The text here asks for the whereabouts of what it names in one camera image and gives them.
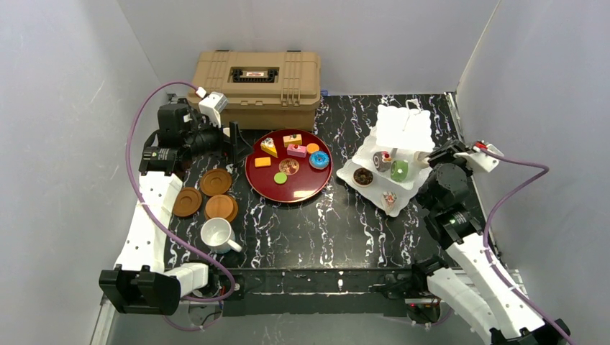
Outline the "white round cake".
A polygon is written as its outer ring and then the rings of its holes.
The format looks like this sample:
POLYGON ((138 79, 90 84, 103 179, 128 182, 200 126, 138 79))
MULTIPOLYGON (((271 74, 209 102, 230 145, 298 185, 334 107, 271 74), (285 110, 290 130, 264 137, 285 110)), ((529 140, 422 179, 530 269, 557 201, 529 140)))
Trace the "white round cake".
POLYGON ((416 151, 414 153, 414 164, 421 167, 429 167, 429 152, 416 151))

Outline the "white three-tier cake stand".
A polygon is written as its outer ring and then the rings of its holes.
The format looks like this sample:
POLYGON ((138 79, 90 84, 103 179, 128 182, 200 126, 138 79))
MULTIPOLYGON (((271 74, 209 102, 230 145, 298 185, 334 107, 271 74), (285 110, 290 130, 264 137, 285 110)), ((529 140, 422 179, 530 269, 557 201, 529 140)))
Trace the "white three-tier cake stand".
POLYGON ((394 209, 389 214, 384 212, 387 216, 397 217, 401 210, 408 206, 432 171, 430 166, 421 167, 414 164, 416 151, 430 153, 434 149, 430 115, 431 112, 424 110, 417 100, 408 100, 405 107, 379 105, 375 126, 356 153, 337 171, 337 177, 382 211, 382 193, 394 192, 397 195, 394 209), (391 169, 386 172, 378 172, 375 169, 372 158, 378 151, 388 151, 392 162, 408 162, 409 174, 404 182, 392 181, 391 169), (360 187, 352 180, 353 172, 360 167, 374 174, 374 181, 368 187, 360 187))

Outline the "white triangular cake slice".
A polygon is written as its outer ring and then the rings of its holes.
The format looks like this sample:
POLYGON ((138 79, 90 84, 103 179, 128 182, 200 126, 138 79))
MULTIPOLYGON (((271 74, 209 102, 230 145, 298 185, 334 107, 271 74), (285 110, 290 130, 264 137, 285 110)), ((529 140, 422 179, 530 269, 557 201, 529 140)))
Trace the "white triangular cake slice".
POLYGON ((381 202, 383 206, 383 210, 389 214, 394 209, 396 204, 397 195, 391 191, 385 191, 382 193, 381 202))

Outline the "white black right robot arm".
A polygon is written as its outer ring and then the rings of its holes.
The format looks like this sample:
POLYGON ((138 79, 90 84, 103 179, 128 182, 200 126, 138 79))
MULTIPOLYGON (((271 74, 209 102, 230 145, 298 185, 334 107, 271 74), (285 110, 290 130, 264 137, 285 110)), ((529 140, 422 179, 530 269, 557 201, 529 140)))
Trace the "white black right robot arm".
POLYGON ((464 203, 473 173, 517 161, 490 143, 467 145, 460 140, 424 158, 432 171, 415 198, 426 212, 426 228, 471 284, 439 257, 431 257, 412 267, 421 287, 445 301, 485 344, 573 344, 565 322, 536 306, 499 262, 489 244, 491 224, 481 224, 464 203))

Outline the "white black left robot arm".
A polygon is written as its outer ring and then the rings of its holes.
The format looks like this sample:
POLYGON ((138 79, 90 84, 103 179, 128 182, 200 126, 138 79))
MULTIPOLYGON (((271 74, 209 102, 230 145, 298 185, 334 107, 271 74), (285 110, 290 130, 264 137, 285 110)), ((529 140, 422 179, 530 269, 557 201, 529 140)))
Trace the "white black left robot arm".
POLYGON ((99 276, 104 295, 123 314, 173 315, 182 299, 207 286, 211 266, 229 282, 226 292, 212 301, 228 298, 237 283, 223 264, 168 227, 189 162, 219 153, 236 163, 253 149, 236 121, 220 124, 217 110, 197 117, 189 105, 172 103, 161 106, 157 117, 158 129, 143 144, 136 173, 131 163, 132 140, 127 140, 127 174, 137 204, 114 267, 99 276))

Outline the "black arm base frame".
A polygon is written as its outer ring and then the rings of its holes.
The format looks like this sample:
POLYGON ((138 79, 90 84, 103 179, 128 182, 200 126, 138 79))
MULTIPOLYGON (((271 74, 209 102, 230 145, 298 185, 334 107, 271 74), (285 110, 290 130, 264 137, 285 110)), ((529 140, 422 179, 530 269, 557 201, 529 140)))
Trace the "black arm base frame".
POLYGON ((380 314, 436 323, 449 316, 421 276, 402 269, 237 269, 222 301, 229 317, 270 314, 380 314))

